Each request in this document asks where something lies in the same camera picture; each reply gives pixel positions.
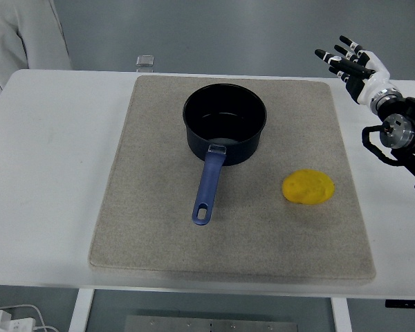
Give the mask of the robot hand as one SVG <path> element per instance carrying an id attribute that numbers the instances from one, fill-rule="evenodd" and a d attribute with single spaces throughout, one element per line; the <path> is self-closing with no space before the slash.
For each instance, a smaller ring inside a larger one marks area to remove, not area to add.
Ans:
<path id="1" fill-rule="evenodd" d="M 329 65 L 329 71 L 345 83 L 352 100 L 365 106 L 370 105 L 373 95 L 390 89 L 390 73 L 380 59 L 359 43 L 340 36 L 342 45 L 335 45 L 335 53 L 322 49 L 315 55 Z"/>

